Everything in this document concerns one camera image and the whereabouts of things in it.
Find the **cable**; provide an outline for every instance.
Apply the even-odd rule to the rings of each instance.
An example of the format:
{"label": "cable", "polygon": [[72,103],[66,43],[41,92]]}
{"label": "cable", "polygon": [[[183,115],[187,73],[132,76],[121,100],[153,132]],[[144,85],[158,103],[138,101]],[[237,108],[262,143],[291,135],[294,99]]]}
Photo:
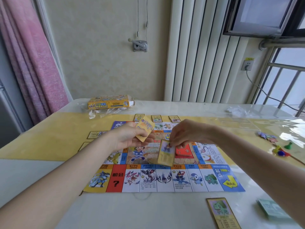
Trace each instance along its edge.
{"label": "cable", "polygon": [[147,3],[148,3],[148,0],[146,0],[146,34],[145,34],[145,37],[146,37],[146,41],[147,41],[147,28],[148,28],[148,8],[147,8]]}
{"label": "cable", "polygon": [[137,37],[139,41],[139,0],[138,0],[138,31],[137,31]]}
{"label": "cable", "polygon": [[250,78],[249,78],[249,76],[248,76],[247,67],[248,67],[248,66],[246,66],[245,69],[246,69],[246,74],[247,74],[248,80],[249,80],[254,86],[258,87],[258,88],[259,88],[268,98],[273,99],[273,100],[276,100],[276,101],[278,101],[278,102],[280,102],[280,103],[286,105],[287,107],[289,107],[289,108],[291,108],[291,109],[293,109],[293,110],[295,110],[295,111],[297,111],[297,112],[300,111],[300,110],[298,110],[298,109],[295,109],[295,108],[293,108],[293,107],[290,107],[288,104],[284,103],[284,102],[281,101],[281,100],[278,100],[278,99],[275,99],[275,98],[272,98],[272,97],[268,96],[268,94],[267,94],[261,87],[259,87],[258,85],[256,85],[254,82],[252,82],[252,81],[250,80]]}

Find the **black question mark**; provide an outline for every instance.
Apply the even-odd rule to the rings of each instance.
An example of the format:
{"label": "black question mark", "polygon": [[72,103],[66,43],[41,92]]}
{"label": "black question mark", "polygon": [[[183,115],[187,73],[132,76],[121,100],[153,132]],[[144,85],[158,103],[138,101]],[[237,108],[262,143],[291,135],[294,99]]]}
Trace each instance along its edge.
{"label": "black question mark", "polygon": [[114,187],[116,187],[116,185],[119,184],[120,181],[113,181],[113,182],[115,183]]}

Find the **yellow arrow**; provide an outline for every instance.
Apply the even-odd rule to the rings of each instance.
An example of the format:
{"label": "yellow arrow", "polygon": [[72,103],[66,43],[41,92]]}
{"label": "yellow arrow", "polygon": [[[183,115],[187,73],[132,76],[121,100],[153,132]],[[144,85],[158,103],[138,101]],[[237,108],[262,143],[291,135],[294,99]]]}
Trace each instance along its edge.
{"label": "yellow arrow", "polygon": [[226,180],[223,184],[230,188],[237,187],[237,182],[235,181],[234,177],[232,175],[228,175],[228,178],[229,181]]}

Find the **gray appliance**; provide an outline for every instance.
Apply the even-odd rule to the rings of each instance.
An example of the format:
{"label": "gray appliance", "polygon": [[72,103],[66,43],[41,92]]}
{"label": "gray appliance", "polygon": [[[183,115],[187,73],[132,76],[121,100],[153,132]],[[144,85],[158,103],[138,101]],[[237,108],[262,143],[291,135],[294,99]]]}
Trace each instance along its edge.
{"label": "gray appliance", "polygon": [[33,127],[0,33],[0,148]]}

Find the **curtain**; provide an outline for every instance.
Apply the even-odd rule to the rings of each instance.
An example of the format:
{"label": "curtain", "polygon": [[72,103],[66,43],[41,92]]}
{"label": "curtain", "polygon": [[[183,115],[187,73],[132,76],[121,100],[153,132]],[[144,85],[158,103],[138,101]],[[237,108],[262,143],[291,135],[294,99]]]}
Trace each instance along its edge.
{"label": "curtain", "polygon": [[0,30],[34,124],[68,103],[63,83],[30,0],[0,0]]}

